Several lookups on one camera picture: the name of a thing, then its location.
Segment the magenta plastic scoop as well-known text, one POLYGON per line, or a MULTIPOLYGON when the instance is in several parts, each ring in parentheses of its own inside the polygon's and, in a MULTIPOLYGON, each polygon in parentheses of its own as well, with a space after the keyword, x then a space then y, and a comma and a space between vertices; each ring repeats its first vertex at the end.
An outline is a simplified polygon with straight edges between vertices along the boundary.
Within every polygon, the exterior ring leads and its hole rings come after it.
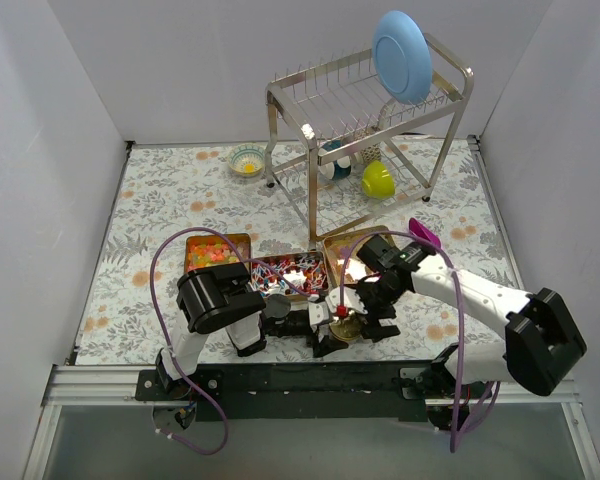
POLYGON ((436 234, 424 226, 416 218, 410 218, 408 222, 409 232, 418 238, 424 239, 429 243, 441 247, 441 241, 436 234))

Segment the floral table mat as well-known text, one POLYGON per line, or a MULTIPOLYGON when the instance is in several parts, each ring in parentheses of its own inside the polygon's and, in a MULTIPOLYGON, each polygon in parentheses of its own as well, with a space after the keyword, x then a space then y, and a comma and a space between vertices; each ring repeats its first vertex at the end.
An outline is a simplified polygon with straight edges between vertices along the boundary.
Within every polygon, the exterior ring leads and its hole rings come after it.
MULTIPOLYGON (((384 150, 397 192, 377 224, 401 232, 416 218, 441 239, 454 265, 517 286, 470 143, 454 141, 429 201, 405 202, 418 189, 405 163, 429 174, 440 146, 437 140, 400 139, 384 150)), ((155 360, 164 343, 161 324, 181 319, 175 300, 184 270, 184 228, 245 233, 257 257, 306 250, 307 172, 296 160, 302 150, 298 143, 277 145, 274 161, 292 166, 268 187, 263 178, 233 174, 227 146, 134 148, 83 316, 77 363, 155 360)))

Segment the tin of lollipops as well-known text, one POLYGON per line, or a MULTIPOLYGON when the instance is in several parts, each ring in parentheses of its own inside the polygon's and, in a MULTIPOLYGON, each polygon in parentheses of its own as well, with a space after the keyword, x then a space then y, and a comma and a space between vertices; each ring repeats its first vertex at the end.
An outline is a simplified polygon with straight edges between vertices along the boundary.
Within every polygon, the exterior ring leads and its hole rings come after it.
POLYGON ((251 286, 263 297, 280 294, 292 299, 302 299, 293 284, 305 294, 327 290, 329 277, 322 253, 317 251, 260 257, 251 265, 251 286))

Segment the blue plate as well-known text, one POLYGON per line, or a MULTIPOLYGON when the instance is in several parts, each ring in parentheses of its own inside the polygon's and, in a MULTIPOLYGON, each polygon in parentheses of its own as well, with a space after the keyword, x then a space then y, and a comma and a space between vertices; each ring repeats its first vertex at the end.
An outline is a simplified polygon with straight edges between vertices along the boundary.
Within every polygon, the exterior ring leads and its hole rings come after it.
POLYGON ((417 105, 429 94, 433 66, 427 42, 406 13, 392 10, 378 22, 372 39, 378 79, 402 104, 417 105))

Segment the tin of gummy candies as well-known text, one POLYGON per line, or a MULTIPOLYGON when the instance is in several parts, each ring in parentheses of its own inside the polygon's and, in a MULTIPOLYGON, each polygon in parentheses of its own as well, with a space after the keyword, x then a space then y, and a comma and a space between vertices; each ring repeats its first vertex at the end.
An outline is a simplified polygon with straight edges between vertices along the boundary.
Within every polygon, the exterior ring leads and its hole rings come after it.
POLYGON ((184 272, 236 263, 239 258, 251 257, 251 237, 246 233, 227 234, 238 254, 217 235, 195 235, 186 240, 184 272))

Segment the lime green bowl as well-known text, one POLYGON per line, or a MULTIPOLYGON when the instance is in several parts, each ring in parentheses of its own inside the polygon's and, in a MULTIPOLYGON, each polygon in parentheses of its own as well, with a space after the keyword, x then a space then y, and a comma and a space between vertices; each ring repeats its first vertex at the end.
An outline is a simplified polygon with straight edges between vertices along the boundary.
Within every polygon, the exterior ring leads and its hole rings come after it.
POLYGON ((366 196, 385 200, 395 194, 396 188, 388 168, 379 160, 369 163, 364 169, 361 186, 366 196))

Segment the round wooden jar lid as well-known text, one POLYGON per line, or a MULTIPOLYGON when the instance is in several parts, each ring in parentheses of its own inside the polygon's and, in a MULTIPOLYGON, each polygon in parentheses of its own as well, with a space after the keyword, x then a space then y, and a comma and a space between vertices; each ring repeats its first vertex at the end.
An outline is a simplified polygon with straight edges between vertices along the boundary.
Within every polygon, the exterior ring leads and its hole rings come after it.
POLYGON ((357 317, 348 319, 339 319, 329 324, 331 334, 343 342, 351 342, 361 336, 364 322, 357 317))

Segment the teal white bowl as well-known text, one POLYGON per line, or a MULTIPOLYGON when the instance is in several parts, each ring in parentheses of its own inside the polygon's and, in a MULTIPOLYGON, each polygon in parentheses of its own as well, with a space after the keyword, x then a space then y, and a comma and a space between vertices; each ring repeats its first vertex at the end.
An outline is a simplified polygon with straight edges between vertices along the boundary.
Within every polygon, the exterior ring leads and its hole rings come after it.
MULTIPOLYGON (((340 140, 328 141, 319 149, 318 155, 322 157, 341 146, 342 142, 340 140)), ((348 157, 339 158, 334 162, 320 166, 319 172, 328 180, 339 181, 345 179, 351 174, 351 161, 348 157)))

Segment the steel dish rack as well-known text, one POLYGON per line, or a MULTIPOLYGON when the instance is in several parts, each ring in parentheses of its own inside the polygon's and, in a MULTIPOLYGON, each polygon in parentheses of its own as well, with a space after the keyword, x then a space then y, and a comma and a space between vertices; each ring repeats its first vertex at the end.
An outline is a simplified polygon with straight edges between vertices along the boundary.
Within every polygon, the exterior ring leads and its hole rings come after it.
POLYGON ((431 34, 435 69, 418 104, 381 85, 370 50, 300 67, 266 87, 265 176, 311 244, 430 200, 474 89, 474 71, 431 34))

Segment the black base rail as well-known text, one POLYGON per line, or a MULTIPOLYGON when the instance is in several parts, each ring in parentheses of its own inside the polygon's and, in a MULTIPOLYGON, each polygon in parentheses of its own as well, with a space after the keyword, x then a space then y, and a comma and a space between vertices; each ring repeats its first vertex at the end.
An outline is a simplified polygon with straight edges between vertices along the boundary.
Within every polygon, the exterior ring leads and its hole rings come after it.
POLYGON ((202 364, 191 381, 231 420, 397 418, 425 422, 453 403, 455 381, 424 376, 428 360, 202 364))

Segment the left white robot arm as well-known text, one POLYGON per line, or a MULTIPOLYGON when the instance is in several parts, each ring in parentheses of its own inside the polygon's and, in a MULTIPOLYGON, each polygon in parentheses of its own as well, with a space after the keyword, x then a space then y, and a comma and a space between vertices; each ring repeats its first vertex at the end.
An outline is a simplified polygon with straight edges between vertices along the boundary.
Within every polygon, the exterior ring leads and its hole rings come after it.
POLYGON ((156 381, 168 398, 180 400, 191 392, 192 375, 207 337, 219 330, 226 331, 240 357, 262 351, 267 336, 303 337, 316 358, 348 347, 345 341, 321 331, 330 323, 331 313, 316 291, 309 294, 306 307, 295 309, 283 294, 263 296, 252 288, 248 274, 241 263, 184 274, 177 282, 176 304, 185 320, 173 329, 167 328, 155 285, 150 285, 166 342, 156 357, 156 381))

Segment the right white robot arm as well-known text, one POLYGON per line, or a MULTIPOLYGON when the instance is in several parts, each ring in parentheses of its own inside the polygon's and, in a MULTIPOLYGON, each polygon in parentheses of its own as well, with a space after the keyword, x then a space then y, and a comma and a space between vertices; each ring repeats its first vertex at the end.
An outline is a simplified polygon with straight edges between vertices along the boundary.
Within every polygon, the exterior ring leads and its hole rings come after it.
POLYGON ((357 257, 379 276, 355 287, 369 321, 393 317, 393 305, 416 293, 456 308, 500 337, 491 344, 456 343, 419 374, 424 388, 444 397, 455 397, 474 382, 515 382, 546 397, 587 351, 562 296, 551 289, 529 293, 456 269, 426 240, 399 249, 375 234, 357 257))

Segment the tin of popsicle candies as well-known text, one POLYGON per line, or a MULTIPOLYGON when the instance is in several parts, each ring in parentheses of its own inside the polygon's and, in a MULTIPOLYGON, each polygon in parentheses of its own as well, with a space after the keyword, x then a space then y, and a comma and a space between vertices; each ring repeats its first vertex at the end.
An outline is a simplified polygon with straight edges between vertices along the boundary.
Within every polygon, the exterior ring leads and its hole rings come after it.
POLYGON ((358 280, 367 276, 372 276, 374 271, 369 269, 357 257, 357 252, 362 246, 360 243, 355 249, 351 249, 353 244, 367 233, 377 233, 388 231, 385 225, 375 225, 363 229, 353 230, 351 232, 340 233, 326 237, 323 240, 323 251, 326 265, 329 271, 329 278, 333 287, 341 284, 341 272, 344 265, 345 256, 351 253, 351 257, 345 269, 345 284, 354 285, 358 280))

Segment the patterned small bowl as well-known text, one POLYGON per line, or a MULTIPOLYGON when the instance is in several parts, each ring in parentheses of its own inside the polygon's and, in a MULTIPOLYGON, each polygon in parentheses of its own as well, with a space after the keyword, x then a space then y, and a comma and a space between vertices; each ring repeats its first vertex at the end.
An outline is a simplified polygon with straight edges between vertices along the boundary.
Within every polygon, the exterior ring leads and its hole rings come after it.
POLYGON ((256 177, 264 172, 265 149, 254 143, 235 146, 228 154, 230 170, 242 177, 256 177))

